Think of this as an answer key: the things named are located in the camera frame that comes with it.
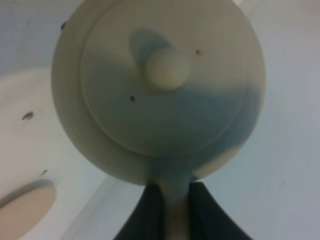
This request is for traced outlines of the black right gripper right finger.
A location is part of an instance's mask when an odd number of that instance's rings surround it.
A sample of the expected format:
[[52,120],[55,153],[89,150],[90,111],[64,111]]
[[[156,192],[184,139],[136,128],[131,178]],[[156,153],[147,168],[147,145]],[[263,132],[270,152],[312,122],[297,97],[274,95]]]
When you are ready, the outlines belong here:
[[224,212],[202,182],[189,185],[189,229],[191,240],[250,240]]

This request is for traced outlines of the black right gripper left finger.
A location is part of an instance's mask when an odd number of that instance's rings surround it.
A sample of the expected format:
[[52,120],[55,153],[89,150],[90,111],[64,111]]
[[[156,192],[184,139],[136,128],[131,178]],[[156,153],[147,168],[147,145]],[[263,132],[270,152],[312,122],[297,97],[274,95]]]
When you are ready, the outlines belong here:
[[163,240],[164,200],[160,187],[149,184],[116,240]]

